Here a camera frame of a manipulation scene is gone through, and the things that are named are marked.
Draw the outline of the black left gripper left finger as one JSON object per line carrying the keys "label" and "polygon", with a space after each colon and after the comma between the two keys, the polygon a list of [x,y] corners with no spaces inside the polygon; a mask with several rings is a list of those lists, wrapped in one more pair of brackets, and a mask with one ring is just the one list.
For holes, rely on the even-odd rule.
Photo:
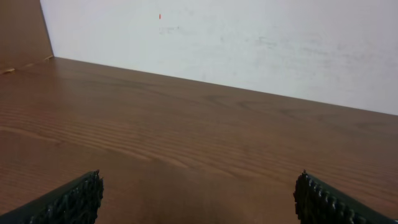
{"label": "black left gripper left finger", "polygon": [[1,215],[5,224],[95,224],[104,183],[98,170]]}

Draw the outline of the brown cardboard side panel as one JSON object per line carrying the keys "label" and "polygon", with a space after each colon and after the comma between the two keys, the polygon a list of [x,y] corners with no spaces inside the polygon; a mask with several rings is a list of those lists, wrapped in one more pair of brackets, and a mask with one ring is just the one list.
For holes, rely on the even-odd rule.
{"label": "brown cardboard side panel", "polygon": [[39,0],[1,0],[1,73],[53,57]]}

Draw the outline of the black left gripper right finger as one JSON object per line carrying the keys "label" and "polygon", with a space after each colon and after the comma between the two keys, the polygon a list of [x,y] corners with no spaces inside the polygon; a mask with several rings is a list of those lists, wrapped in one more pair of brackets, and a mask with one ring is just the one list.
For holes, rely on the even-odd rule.
{"label": "black left gripper right finger", "polygon": [[293,193],[300,224],[397,224],[361,202],[303,171]]}

